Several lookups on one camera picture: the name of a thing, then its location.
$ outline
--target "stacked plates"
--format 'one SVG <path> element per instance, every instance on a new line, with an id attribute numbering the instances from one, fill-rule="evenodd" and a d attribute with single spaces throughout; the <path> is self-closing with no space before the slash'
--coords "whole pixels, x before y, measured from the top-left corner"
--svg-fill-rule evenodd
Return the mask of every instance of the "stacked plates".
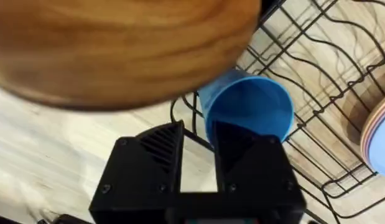
<path id="1" fill-rule="evenodd" d="M 374 170 L 385 175 L 385 99 L 365 122 L 361 135 L 361 155 Z"/>

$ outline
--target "screw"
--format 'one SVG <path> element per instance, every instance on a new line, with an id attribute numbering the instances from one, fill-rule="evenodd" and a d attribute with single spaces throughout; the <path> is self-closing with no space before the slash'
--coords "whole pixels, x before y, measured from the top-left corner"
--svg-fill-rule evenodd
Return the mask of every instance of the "screw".
<path id="1" fill-rule="evenodd" d="M 236 190 L 236 184 L 230 185 L 230 192 L 234 192 Z"/>
<path id="2" fill-rule="evenodd" d="M 275 138 L 270 138 L 270 139 L 269 139 L 269 142 L 270 142 L 271 144 L 274 144 L 274 143 L 276 142 L 276 139 L 275 139 Z"/>
<path id="3" fill-rule="evenodd" d="M 293 190 L 293 186 L 294 186 L 294 184 L 291 181 L 288 180 L 286 182 L 286 189 L 287 190 Z"/>
<path id="4" fill-rule="evenodd" d="M 120 139 L 120 145 L 125 146 L 128 144 L 128 141 L 126 139 Z"/>
<path id="5" fill-rule="evenodd" d="M 102 194 L 107 194 L 111 190 L 111 186 L 109 184 L 105 184 L 101 189 Z"/>
<path id="6" fill-rule="evenodd" d="M 160 186 L 159 186 L 159 191 L 160 192 L 165 192 L 165 190 L 167 189 L 167 187 L 166 187 L 166 185 L 165 184 L 161 184 Z"/>

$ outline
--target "wire dish rack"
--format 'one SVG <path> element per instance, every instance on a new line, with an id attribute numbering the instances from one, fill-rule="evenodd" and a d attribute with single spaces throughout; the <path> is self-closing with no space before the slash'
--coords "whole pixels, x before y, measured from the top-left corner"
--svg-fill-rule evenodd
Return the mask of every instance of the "wire dish rack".
<path id="1" fill-rule="evenodd" d="M 353 14 L 365 12 L 369 16 L 363 20 L 364 22 L 357 21 L 355 18 L 345 16 L 349 11 L 355 11 L 352 12 Z M 267 2 L 265 15 L 259 21 L 252 44 L 248 46 L 236 66 L 237 69 L 253 75 L 274 78 L 286 85 L 288 90 L 293 89 L 290 92 L 292 97 L 295 92 L 299 92 L 300 95 L 295 98 L 304 98 L 306 104 L 297 106 L 295 128 L 285 140 L 284 147 L 290 154 L 299 157 L 299 162 L 294 162 L 293 156 L 289 159 L 294 165 L 299 182 L 304 182 L 301 184 L 301 189 L 306 198 L 311 198 L 327 209 L 336 223 L 360 216 L 385 202 L 385 195 L 382 198 L 374 198 L 362 208 L 347 214 L 334 206 L 335 200 L 359 191 L 378 173 L 367 166 L 361 158 L 357 150 L 359 140 L 354 146 L 354 140 L 347 139 L 343 133 L 340 134 L 326 115 L 331 111 L 337 113 L 344 121 L 344 126 L 352 129 L 359 139 L 363 122 L 357 122 L 356 117 L 349 115 L 346 109 L 340 106 L 340 102 L 353 98 L 356 105 L 350 112 L 360 108 L 358 115 L 369 114 L 375 102 L 385 96 L 385 84 L 382 77 L 378 75 L 385 72 L 385 20 L 383 17 L 385 17 L 385 1 L 286 0 L 271 4 Z M 344 34 L 340 32 L 345 32 L 348 36 L 344 44 L 343 41 L 339 41 L 344 38 Z M 320 52 L 314 56 L 296 54 L 294 50 L 296 45 L 305 52 L 318 49 L 312 46 L 320 46 Z M 284 65 L 290 69 L 279 68 Z M 315 91 L 304 83 L 304 79 L 307 78 L 303 80 L 296 78 L 298 77 L 296 74 L 301 73 L 318 74 L 320 79 L 318 85 L 322 86 L 321 91 Z M 365 96 L 362 89 L 375 91 L 376 97 Z M 211 145 L 205 140 L 205 133 L 199 133 L 197 130 L 197 119 L 202 117 L 198 94 L 193 93 L 189 101 L 186 96 L 181 97 L 181 100 L 191 110 L 192 123 L 190 129 L 185 130 L 185 135 L 211 150 Z M 174 117 L 176 101 L 172 102 L 170 109 L 173 122 L 176 120 Z M 340 154 L 335 154 L 322 143 L 324 141 L 322 134 L 315 133 L 309 128 L 313 123 L 317 123 L 316 125 L 324 129 L 321 131 L 326 133 L 324 135 L 336 139 L 333 141 L 334 147 L 339 148 L 339 152 L 349 154 L 348 160 L 341 158 Z M 304 145 L 296 139 L 308 143 Z M 312 154 L 318 152 L 321 152 L 326 159 L 315 159 Z M 330 164 L 338 170 L 330 172 L 328 169 Z M 307 171 L 307 166 L 312 167 L 315 174 Z M 309 208 L 306 213 L 319 223 L 328 223 Z"/>

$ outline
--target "wood grain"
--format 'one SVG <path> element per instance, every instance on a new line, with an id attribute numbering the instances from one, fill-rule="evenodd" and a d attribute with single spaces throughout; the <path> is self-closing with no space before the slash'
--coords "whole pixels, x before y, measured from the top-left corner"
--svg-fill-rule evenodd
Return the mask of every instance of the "wood grain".
<path id="1" fill-rule="evenodd" d="M 257 0 L 0 2 L 0 86 L 82 110 L 168 100 L 235 64 L 260 7 Z"/>

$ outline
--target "blue plate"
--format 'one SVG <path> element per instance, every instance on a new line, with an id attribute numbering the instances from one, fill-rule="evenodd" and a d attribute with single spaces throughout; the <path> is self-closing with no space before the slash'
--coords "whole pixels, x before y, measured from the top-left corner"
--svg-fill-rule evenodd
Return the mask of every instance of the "blue plate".
<path id="1" fill-rule="evenodd" d="M 374 131 L 368 151 L 369 163 L 373 169 L 385 176 L 385 117 Z"/>

